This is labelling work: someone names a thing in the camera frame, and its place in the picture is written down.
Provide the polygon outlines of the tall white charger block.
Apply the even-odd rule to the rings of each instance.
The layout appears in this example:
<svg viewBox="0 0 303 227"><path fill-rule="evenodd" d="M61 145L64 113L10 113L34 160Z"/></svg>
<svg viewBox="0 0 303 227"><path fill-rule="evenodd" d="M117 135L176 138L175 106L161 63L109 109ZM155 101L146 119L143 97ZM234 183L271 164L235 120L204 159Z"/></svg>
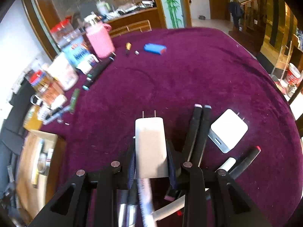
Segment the tall white charger block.
<svg viewBox="0 0 303 227"><path fill-rule="evenodd" d="M136 119L135 150L137 178L169 176L164 122L156 112Z"/></svg>

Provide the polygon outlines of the white cylindrical marker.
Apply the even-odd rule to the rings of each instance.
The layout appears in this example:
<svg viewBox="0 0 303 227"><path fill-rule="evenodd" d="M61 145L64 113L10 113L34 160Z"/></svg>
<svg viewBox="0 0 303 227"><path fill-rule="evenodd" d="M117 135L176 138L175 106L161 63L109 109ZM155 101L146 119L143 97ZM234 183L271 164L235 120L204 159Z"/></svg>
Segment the white cylindrical marker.
<svg viewBox="0 0 303 227"><path fill-rule="evenodd" d="M229 157L219 168L218 170L229 171L236 163L236 159L233 157Z"/></svg>

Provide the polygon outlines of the black marker pink cap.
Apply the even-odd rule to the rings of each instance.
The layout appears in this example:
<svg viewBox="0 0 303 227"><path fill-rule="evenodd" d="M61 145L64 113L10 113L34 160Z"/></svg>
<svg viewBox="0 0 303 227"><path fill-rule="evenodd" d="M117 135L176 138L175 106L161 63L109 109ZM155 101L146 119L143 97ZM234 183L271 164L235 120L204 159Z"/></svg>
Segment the black marker pink cap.
<svg viewBox="0 0 303 227"><path fill-rule="evenodd" d="M190 161L192 153L193 153L196 137L197 137L199 126L200 126L201 114L202 114L202 105L196 103L194 105L192 118L191 118L190 124L188 126L185 143L184 143L183 150L182 150L182 154L184 155L184 159L186 161Z"/></svg>

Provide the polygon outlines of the yellow tape roll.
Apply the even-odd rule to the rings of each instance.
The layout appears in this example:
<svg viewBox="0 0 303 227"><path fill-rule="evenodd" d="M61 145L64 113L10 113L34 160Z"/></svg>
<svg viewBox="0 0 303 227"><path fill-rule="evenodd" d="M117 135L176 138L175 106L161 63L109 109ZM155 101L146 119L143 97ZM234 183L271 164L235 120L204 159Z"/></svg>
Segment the yellow tape roll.
<svg viewBox="0 0 303 227"><path fill-rule="evenodd" d="M23 122L23 127L27 131L39 130L41 128L43 122L37 118L39 110L40 106L37 105L32 105L28 110Z"/></svg>

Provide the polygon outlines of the blue white pen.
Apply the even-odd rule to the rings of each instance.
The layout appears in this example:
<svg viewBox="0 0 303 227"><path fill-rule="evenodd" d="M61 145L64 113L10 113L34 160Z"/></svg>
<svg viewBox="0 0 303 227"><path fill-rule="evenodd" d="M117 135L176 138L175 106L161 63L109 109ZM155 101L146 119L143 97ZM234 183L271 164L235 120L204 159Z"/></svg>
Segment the blue white pen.
<svg viewBox="0 0 303 227"><path fill-rule="evenodd" d="M58 112L56 112L55 114L53 114L51 117L49 117L48 119L43 121L43 125L46 126L49 123L53 122L54 120L58 119L59 117L61 117L64 113L69 112L70 110L70 106L66 106L64 108L62 108L61 110L59 110Z"/></svg>

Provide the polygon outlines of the black backpack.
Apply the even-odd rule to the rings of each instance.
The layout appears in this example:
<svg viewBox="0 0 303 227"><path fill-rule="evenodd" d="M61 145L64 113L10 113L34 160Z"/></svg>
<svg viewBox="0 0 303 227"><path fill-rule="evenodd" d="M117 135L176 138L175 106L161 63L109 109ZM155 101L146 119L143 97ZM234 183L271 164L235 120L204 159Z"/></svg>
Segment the black backpack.
<svg viewBox="0 0 303 227"><path fill-rule="evenodd" d="M1 193L5 191L9 183L7 166L12 166L14 176L17 173L19 157L27 134L23 123L31 107L30 98L33 94L33 87L24 79L21 87L16 94L13 94L9 102L12 109L1 128Z"/></svg>

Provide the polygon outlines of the green cylindrical stick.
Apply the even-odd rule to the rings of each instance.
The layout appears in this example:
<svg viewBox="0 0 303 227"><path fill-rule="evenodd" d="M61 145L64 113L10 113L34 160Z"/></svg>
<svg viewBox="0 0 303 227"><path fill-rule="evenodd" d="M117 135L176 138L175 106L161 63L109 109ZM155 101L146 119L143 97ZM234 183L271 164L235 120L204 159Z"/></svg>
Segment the green cylindrical stick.
<svg viewBox="0 0 303 227"><path fill-rule="evenodd" d="M74 110L76 108L77 99L79 97L79 93L80 93L79 88L74 89L74 92L72 94L72 97L71 97L70 103L69 103L69 112L70 113L74 113Z"/></svg>

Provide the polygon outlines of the black marker blue cap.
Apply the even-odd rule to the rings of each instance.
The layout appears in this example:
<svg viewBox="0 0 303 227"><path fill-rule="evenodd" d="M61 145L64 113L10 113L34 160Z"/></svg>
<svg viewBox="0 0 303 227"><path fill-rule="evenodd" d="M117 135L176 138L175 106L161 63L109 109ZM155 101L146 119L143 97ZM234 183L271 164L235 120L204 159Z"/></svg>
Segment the black marker blue cap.
<svg viewBox="0 0 303 227"><path fill-rule="evenodd" d="M88 91L90 87L95 83L103 71L114 61L114 57L109 57L98 63L88 74L85 80L85 83L82 85L82 88L85 91Z"/></svg>

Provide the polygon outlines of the black marker teal cap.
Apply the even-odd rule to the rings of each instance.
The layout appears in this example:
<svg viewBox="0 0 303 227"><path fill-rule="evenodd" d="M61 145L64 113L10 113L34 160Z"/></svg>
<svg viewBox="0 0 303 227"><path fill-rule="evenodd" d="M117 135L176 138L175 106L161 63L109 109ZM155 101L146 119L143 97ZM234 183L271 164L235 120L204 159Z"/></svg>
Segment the black marker teal cap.
<svg viewBox="0 0 303 227"><path fill-rule="evenodd" d="M88 74L86 79L90 82L95 81L98 76L115 60L116 54L112 53L108 58L98 63Z"/></svg>

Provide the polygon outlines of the white round container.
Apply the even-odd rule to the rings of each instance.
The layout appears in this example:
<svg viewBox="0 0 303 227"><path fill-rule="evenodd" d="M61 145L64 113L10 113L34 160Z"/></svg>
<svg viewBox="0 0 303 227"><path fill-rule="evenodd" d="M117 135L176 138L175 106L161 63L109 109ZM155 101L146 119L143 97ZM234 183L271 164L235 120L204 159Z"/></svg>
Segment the white round container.
<svg viewBox="0 0 303 227"><path fill-rule="evenodd" d="M64 91L71 89L79 79L64 52L61 52L55 57L51 65L47 68L47 72L59 82Z"/></svg>

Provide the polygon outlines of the purple velvet tablecloth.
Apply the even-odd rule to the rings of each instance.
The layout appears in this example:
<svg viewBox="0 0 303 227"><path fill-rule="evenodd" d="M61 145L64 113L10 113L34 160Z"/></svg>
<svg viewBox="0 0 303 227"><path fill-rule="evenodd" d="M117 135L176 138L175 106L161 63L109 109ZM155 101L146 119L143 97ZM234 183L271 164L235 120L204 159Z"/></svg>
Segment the purple velvet tablecloth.
<svg viewBox="0 0 303 227"><path fill-rule="evenodd" d="M113 43L115 61L88 91L80 92L75 113L43 128L67 142L59 184L79 169L110 165L126 152L135 120L155 112L163 118L166 138L181 150L194 105L210 105L212 119L231 109L248 131L227 154L208 141L202 167L216 170L227 158L240 158L259 146L261 153L237 183L272 226L284 226L302 195L300 137L289 104L259 62L225 33L210 28L133 32ZM148 43L164 45L166 51L146 52Z"/></svg>

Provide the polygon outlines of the blue white paper box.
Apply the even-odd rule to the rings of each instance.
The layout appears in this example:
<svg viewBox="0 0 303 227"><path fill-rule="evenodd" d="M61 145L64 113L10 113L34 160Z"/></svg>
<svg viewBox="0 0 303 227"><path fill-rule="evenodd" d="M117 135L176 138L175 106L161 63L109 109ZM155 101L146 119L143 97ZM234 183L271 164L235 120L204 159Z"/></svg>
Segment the blue white paper box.
<svg viewBox="0 0 303 227"><path fill-rule="evenodd" d="M62 48L67 60L73 67L83 74L88 74L99 62L97 57L90 52L83 36L78 36Z"/></svg>

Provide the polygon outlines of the small yellow black screwdriver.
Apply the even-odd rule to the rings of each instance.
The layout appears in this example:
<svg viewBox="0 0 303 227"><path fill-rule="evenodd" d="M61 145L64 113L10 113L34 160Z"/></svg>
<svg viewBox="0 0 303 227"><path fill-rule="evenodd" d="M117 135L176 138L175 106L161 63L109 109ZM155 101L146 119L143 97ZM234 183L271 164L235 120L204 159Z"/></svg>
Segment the small yellow black screwdriver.
<svg viewBox="0 0 303 227"><path fill-rule="evenodd" d="M131 43L127 42L126 43L126 50L125 50L125 53L126 53L127 56L129 55L130 50L131 50Z"/></svg>

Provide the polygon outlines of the red lid plastic jar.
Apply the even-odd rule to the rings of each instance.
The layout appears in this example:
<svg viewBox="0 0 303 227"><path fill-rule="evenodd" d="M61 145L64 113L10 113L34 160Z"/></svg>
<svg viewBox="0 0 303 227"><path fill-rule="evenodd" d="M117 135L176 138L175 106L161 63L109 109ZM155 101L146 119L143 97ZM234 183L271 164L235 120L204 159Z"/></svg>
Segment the red lid plastic jar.
<svg viewBox="0 0 303 227"><path fill-rule="evenodd" d="M64 19L55 25L51 30L51 36L56 42L57 46L61 48L66 43L67 36L74 31L70 19Z"/></svg>

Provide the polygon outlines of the square white wall charger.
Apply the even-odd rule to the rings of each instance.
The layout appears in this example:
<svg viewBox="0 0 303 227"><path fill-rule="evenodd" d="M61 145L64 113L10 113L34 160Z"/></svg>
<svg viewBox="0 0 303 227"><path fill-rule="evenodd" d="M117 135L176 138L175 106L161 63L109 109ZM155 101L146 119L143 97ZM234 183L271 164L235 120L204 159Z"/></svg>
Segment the square white wall charger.
<svg viewBox="0 0 303 227"><path fill-rule="evenodd" d="M208 137L222 153L227 154L236 147L247 131L248 125L239 114L227 109L211 124Z"/></svg>

